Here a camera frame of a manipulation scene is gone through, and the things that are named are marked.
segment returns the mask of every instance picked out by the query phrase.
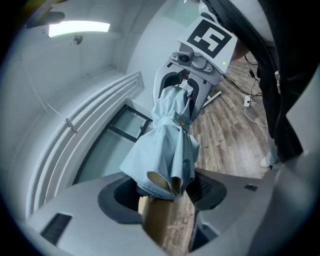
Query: light blue cloth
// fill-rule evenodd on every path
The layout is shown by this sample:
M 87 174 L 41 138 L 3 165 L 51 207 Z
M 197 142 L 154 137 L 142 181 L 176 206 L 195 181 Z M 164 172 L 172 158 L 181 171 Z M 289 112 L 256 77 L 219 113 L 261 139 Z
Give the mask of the light blue cloth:
M 155 103 L 153 130 L 141 136 L 120 169 L 156 198 L 173 200 L 182 196 L 195 178 L 199 144 L 189 135 L 190 99 L 187 90 L 169 86 Z M 160 178 L 165 184 L 155 183 Z

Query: umbrella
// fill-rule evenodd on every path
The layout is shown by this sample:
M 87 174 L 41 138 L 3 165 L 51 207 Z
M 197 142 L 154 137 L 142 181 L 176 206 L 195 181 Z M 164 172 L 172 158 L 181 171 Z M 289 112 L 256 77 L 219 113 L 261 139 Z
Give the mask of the umbrella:
M 174 200 L 195 178 L 199 144 L 189 135 L 190 86 L 163 89 L 151 115 L 153 129 L 141 136 L 120 165 L 147 195 Z

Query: black slot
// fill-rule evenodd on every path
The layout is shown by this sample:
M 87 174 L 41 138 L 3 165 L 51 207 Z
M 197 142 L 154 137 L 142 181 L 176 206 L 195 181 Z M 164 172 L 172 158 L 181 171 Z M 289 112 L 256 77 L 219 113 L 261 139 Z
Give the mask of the black slot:
M 258 189 L 258 186 L 256 185 L 252 185 L 252 184 L 247 184 L 244 186 L 245 189 L 256 192 Z
M 49 241 L 53 245 L 57 245 L 59 238 L 66 230 L 67 225 L 69 224 L 71 216 L 58 213 L 49 224 L 41 232 L 41 236 Z
M 194 181 L 186 187 L 195 211 L 215 208 L 227 195 L 227 188 L 221 182 L 196 171 Z

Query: black cable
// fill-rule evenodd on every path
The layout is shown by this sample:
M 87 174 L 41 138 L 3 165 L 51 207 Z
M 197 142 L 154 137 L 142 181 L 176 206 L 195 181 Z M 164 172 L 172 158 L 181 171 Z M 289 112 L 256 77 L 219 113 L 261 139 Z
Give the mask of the black cable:
M 248 64 L 248 67 L 249 67 L 249 74 L 251 75 L 251 77 L 254 79 L 254 83 L 256 83 L 256 81 L 258 82 L 258 84 L 260 84 L 260 82 L 256 79 L 256 75 L 254 73 L 254 71 L 251 69 L 250 67 L 250 64 L 251 65 L 258 65 L 258 64 L 252 64 L 248 61 L 247 59 L 247 56 L 244 56 L 245 60 L 246 60 L 246 63 Z M 258 92 L 255 96 L 257 97 L 262 97 L 262 93 L 261 92 Z
M 239 88 L 232 80 L 230 80 L 227 76 L 225 76 L 224 74 L 222 74 L 222 76 L 223 76 L 223 78 L 224 78 L 225 80 L 227 80 L 234 88 L 236 88 L 240 93 L 242 93 L 242 94 L 244 94 L 244 95 L 248 95 L 251 99 L 252 99 L 253 97 L 259 96 L 259 95 L 252 95 L 252 94 L 250 94 L 250 93 L 242 90 L 242 89 Z
M 256 79 L 254 79 L 254 83 L 253 83 L 253 85 L 251 87 L 251 95 L 252 95 L 252 89 L 254 88 L 255 84 L 256 84 Z
M 257 64 L 252 64 L 252 63 L 247 59 L 247 56 L 246 56 L 246 55 L 244 55 L 244 58 L 245 58 L 246 62 L 248 62 L 248 64 L 251 64 L 252 66 L 258 65 L 258 63 L 257 63 Z

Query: wooden floor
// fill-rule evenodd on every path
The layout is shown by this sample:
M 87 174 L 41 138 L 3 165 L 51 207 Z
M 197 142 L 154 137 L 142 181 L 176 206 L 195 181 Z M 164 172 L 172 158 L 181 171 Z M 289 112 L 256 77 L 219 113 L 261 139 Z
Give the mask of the wooden floor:
M 247 54 L 251 63 L 256 63 Z M 257 66 L 251 66 L 257 74 Z M 251 92 L 254 79 L 249 74 L 245 58 L 230 64 L 226 76 L 245 92 Z M 200 144 L 196 167 L 223 174 L 261 178 L 267 171 L 260 167 L 260 160 L 267 154 L 266 128 L 251 122 L 245 116 L 245 95 L 222 78 L 211 90 L 211 96 L 222 94 L 205 106 L 190 128 L 190 134 Z M 258 83 L 252 89 L 255 95 L 261 92 Z M 262 97 L 255 97 L 247 115 L 257 123 L 266 124 Z M 193 230 L 195 209 L 188 195 L 174 202 L 169 226 L 162 248 L 168 255 L 188 254 L 189 240 Z

